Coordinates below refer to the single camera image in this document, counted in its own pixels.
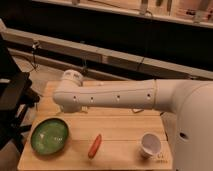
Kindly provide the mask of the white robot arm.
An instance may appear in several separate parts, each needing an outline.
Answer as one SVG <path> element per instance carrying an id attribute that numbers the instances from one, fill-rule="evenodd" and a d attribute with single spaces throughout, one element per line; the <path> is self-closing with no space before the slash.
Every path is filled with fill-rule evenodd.
<path id="1" fill-rule="evenodd" d="M 213 171 L 213 81 L 151 79 L 85 86 L 75 70 L 53 93 L 65 113 L 83 106 L 155 109 L 177 116 L 173 171 Z"/>

